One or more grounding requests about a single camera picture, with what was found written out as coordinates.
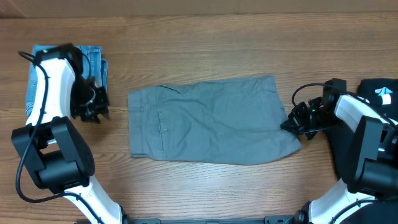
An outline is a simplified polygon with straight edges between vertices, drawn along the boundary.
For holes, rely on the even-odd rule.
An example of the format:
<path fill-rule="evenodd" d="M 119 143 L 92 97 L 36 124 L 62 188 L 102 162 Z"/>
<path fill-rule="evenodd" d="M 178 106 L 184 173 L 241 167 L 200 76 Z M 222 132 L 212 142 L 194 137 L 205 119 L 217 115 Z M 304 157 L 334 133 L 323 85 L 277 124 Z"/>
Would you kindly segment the grey cotton shorts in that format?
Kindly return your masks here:
<path fill-rule="evenodd" d="M 258 165 L 300 150 L 275 78 L 265 74 L 128 94 L 132 157 Z"/>

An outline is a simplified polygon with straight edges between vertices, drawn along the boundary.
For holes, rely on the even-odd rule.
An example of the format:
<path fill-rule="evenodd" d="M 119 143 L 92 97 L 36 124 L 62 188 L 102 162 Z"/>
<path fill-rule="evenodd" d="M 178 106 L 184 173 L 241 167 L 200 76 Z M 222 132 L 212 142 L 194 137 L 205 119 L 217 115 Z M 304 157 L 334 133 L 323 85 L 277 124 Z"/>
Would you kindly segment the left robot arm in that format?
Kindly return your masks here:
<path fill-rule="evenodd" d="M 73 44 L 19 55 L 34 66 L 37 88 L 25 126 L 11 136 L 21 158 L 17 194 L 29 203 L 64 197 L 90 223 L 129 223 L 97 181 L 91 149 L 70 121 L 100 123 L 99 115 L 109 116 L 105 87 L 82 76 L 85 55 Z"/>

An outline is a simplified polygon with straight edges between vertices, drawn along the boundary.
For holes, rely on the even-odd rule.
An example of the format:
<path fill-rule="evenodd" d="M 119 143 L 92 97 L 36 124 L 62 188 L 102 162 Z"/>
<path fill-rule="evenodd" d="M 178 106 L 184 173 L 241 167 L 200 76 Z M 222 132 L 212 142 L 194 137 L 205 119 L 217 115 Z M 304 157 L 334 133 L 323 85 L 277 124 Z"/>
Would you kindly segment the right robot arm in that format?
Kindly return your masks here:
<path fill-rule="evenodd" d="M 332 78 L 322 88 L 322 96 L 294 104 L 280 127 L 307 139 L 323 131 L 339 180 L 278 223 L 344 223 L 368 206 L 397 203 L 397 121 L 349 92 L 345 80 Z"/>

